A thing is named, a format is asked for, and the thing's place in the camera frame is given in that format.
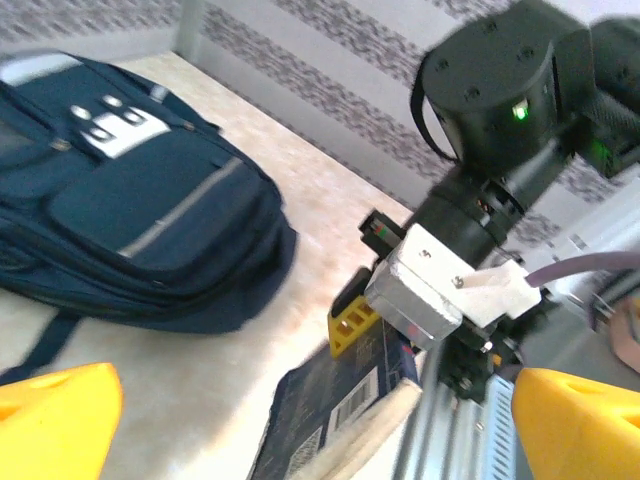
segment floor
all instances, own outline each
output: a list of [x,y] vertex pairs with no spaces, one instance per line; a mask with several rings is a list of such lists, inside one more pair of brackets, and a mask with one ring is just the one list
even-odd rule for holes
[[[373,259],[359,222],[373,207],[397,221],[408,211],[174,54],[124,66],[221,125],[276,180],[300,233],[298,257],[277,298],[242,331],[200,337],[88,321],[53,367],[108,361],[119,372],[125,411],[104,480],[245,479],[278,380],[322,344],[333,296]],[[0,292],[0,369],[20,360],[53,314]],[[365,469],[385,478],[397,440]]]

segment box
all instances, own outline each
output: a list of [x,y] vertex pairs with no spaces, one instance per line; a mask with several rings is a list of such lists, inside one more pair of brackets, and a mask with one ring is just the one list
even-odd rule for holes
[[414,352],[384,321],[337,360],[325,346],[279,382],[248,480],[351,478],[420,393]]

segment patterned wallpaper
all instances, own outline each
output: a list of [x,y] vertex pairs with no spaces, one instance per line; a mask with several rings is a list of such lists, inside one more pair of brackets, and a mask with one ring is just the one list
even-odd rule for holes
[[113,60],[171,50],[181,0],[0,0],[0,53],[60,48]]
[[[555,1],[585,22],[608,8],[590,0]],[[178,51],[411,208],[450,168],[424,144],[410,116],[409,88],[421,55],[452,29],[510,3],[197,0],[190,4],[194,33]],[[640,13],[640,4],[628,3],[628,9]],[[435,118],[428,120],[438,143],[446,145]],[[516,227],[506,248],[538,245],[636,174],[607,181],[577,160]]]

